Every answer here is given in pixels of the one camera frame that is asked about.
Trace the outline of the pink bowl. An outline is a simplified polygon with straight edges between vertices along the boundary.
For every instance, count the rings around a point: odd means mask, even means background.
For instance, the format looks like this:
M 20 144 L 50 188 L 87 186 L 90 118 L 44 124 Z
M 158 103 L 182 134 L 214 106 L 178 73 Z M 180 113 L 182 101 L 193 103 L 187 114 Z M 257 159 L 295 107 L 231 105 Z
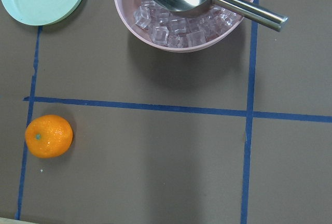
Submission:
M 142 42 L 169 52 L 188 53 L 226 38 L 243 17 L 214 6 L 194 18 L 178 16 L 152 0 L 114 0 L 126 28 Z

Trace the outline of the orange mandarin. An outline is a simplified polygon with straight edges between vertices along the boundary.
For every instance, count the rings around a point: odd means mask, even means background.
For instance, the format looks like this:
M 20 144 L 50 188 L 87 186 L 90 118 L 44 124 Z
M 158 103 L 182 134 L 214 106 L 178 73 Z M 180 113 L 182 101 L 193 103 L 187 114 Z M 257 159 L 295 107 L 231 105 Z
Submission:
M 72 141 L 73 130 L 70 123 L 58 115 L 38 117 L 25 130 L 27 148 L 38 158 L 58 157 L 67 152 Z

